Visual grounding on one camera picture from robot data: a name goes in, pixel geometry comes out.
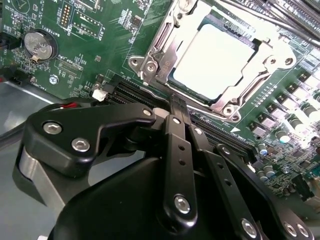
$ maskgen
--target motherboard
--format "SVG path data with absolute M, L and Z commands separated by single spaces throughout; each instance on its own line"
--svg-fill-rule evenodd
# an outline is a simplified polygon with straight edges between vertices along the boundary
M 238 3 L 320 37 L 316 0 Z M 244 153 L 277 196 L 320 209 L 320 50 L 307 40 L 215 0 L 7 0 L 2 16 L 16 44 L 0 63 L 27 84 L 150 107 L 178 94 L 209 141 Z

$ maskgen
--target silver screw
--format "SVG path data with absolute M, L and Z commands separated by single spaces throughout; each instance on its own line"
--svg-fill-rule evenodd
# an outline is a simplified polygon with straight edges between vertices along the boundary
M 229 151 L 229 149 L 228 148 L 226 148 L 226 147 L 223 147 L 222 148 L 222 150 L 224 151 L 224 153 L 226 153 L 226 154 L 230 154 L 230 151 Z
M 289 223 L 284 222 L 284 227 L 285 227 L 285 230 L 286 230 L 289 234 L 291 234 L 293 237 L 296 237 L 296 236 L 297 236 L 296 230 L 295 230 L 294 227 L 291 226 Z
M 50 75 L 49 77 L 49 82 L 52 84 L 52 85 L 56 85 L 59 83 L 59 78 L 57 75 Z
M 176 124 L 180 124 L 180 120 L 178 118 L 173 118 L 173 121 L 176 123 Z
M 232 107 L 230 107 L 230 106 L 226 106 L 223 109 L 223 114 L 226 115 L 226 116 L 230 116 L 233 113 L 234 113 L 234 109 Z
M 83 139 L 83 138 L 76 138 L 71 142 L 71 145 L 73 147 L 74 150 L 76 150 L 77 152 L 86 152 L 90 149 L 90 144 L 87 140 Z
M 241 225 L 243 227 L 243 230 L 253 239 L 257 237 L 257 230 L 252 225 L 251 222 L 249 222 L 247 219 L 242 219 Z
M 306 230 L 302 225 L 300 225 L 300 224 L 298 223 L 298 224 L 297 224 L 297 227 L 298 227 L 300 233 L 301 233 L 303 236 L 305 236 L 306 238 L 309 237 L 309 233 L 307 232 L 307 230 Z
M 155 71 L 155 67 L 153 65 L 148 65 L 146 69 L 151 73 Z
M 147 116 L 151 116 L 151 112 L 149 112 L 148 110 L 144 109 L 143 110 L 143 113 Z
M 195 130 L 195 132 L 196 132 L 197 134 L 199 134 L 199 135 L 202 134 L 202 131 L 201 131 L 199 128 L 195 128 L 194 130 Z
M 46 124 L 43 125 L 43 130 L 47 134 L 56 135 L 62 132 L 62 127 L 58 123 L 47 122 Z
M 183 196 L 176 196 L 174 205 L 182 214 L 188 214 L 191 210 L 189 202 Z
M 282 172 L 283 172 L 284 174 L 290 173 L 290 167 L 289 167 L 289 166 L 283 166 L 283 167 L 281 168 L 281 170 L 282 170 Z

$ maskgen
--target black mechanical arm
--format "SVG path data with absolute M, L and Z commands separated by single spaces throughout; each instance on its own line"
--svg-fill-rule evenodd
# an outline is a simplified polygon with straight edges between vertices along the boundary
M 89 186 L 93 165 L 137 150 L 143 159 Z M 13 179 L 55 211 L 50 240 L 314 239 L 175 96 L 170 112 L 132 103 L 34 113 Z

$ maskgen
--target cpu socket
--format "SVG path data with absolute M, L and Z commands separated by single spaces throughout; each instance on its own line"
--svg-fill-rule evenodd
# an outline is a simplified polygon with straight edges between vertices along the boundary
M 289 39 L 234 35 L 203 1 L 174 0 L 145 56 L 129 66 L 145 86 L 177 93 L 213 118 L 239 122 L 239 110 L 277 69 L 296 62 Z

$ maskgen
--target cable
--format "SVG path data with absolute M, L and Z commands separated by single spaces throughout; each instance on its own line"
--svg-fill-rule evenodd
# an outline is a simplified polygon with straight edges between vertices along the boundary
M 44 108 L 40 109 L 39 112 L 47 112 L 60 108 L 75 108 L 76 106 L 77 104 L 74 102 L 66 105 L 54 103 L 45 106 Z M 25 124 L 26 122 L 24 121 L 20 125 L 0 135 L 0 151 L 21 140 L 24 133 Z
M 295 29 L 294 27 L 288 25 L 288 24 L 285 24 L 279 20 L 276 20 L 276 19 L 273 19 L 272 17 L 269 17 L 269 16 L 266 16 L 266 15 L 263 15 L 262 13 L 260 12 L 257 12 L 255 10 L 252 10 L 251 8 L 247 7 L 247 6 L 243 6 L 241 5 L 240 3 L 237 3 L 237 2 L 234 2 L 232 0 L 219 0 L 225 4 L 228 4 L 228 5 L 231 5 L 233 7 L 236 7 L 242 11 L 245 11 L 247 13 L 250 13 L 252 14 L 253 16 L 256 16 L 260 19 L 263 19 L 265 21 L 268 21 L 272 24 L 275 24 L 275 25 L 278 25 L 279 27 L 285 29 L 285 30 L 288 30 L 290 32 L 292 32 L 293 34 L 299 36 L 300 38 L 302 38 L 303 40 L 305 40 L 306 42 L 316 46 L 317 48 L 320 48 L 320 41 L 317 40 L 317 39 L 314 39 L 310 36 L 308 36 L 307 34 L 305 34 L 304 32 L 298 30 L 298 29 Z

